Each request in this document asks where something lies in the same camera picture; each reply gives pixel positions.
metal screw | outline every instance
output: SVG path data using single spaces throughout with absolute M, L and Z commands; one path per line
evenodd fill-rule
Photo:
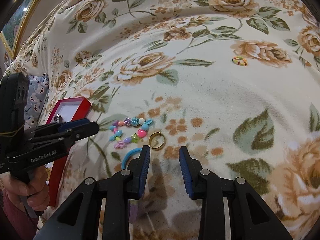
M 236 179 L 236 182 L 238 182 L 239 184 L 244 184 L 245 183 L 245 179 L 239 177 L 239 178 Z
M 94 182 L 93 178 L 87 178 L 87 179 L 85 179 L 85 181 L 84 181 L 84 183 L 85 183 L 86 185 L 91 185 L 93 182 Z
M 128 169 L 125 169 L 125 170 L 122 170 L 122 171 L 121 171 L 121 175 L 123 175 L 123 176 L 127 176 L 127 175 L 129 175 L 130 173 L 131 173 L 131 171 L 128 170 Z
M 202 169 L 202 170 L 200 171 L 200 173 L 201 173 L 202 175 L 209 175 L 210 171 L 207 170 L 207 169 Z

red jewelry box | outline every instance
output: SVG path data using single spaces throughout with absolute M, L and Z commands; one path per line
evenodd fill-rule
M 63 117 L 64 122 L 83 119 L 90 111 L 91 103 L 86 98 L 61 99 L 52 109 L 46 124 L 52 123 L 56 114 Z M 56 206 L 59 184 L 68 156 L 55 160 L 49 179 L 49 206 Z

colorful bead bracelet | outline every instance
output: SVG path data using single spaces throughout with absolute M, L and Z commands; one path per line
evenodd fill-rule
M 114 135 L 110 136 L 109 141 L 112 142 L 116 140 L 117 142 L 114 144 L 114 148 L 124 148 L 127 143 L 137 143 L 139 138 L 143 138 L 146 136 L 147 131 L 149 130 L 148 125 L 152 124 L 153 120 L 148 119 L 145 120 L 144 118 L 138 119 L 137 117 L 133 118 L 126 118 L 123 121 L 116 120 L 113 122 L 113 124 L 109 127 L 109 130 L 113 131 Z M 141 129 L 138 130 L 137 133 L 134 135 L 125 138 L 123 141 L 121 141 L 122 131 L 118 130 L 118 126 L 138 126 L 141 125 Z
M 248 64 L 248 61 L 244 57 L 240 57 L 240 56 L 233 57 L 232 62 L 240 66 L 247 66 Z

red sleeve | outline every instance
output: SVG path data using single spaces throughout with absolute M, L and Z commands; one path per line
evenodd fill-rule
M 22 240 L 32 240 L 36 235 L 38 218 L 29 218 L 26 213 L 16 208 L 11 203 L 6 190 L 3 195 L 3 210 L 10 223 Z

gold ring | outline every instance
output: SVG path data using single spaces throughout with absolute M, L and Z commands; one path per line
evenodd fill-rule
M 152 146 L 151 146 L 151 142 L 152 142 L 153 138 L 156 137 L 157 135 L 160 135 L 160 136 L 163 137 L 163 142 L 162 142 L 162 144 L 161 144 L 160 146 L 158 146 L 158 147 L 152 147 Z M 160 132 L 155 132 L 155 133 L 151 134 L 151 136 L 149 137 L 149 141 L 148 141 L 148 142 L 149 142 L 149 145 L 150 145 L 150 148 L 151 148 L 151 149 L 153 149 L 153 150 L 155 150 L 155 151 L 159 151 L 159 150 L 161 150 L 161 149 L 164 147 L 164 145 L 165 145 L 165 137 L 164 137 L 164 135 L 163 135 L 162 133 L 160 133 Z

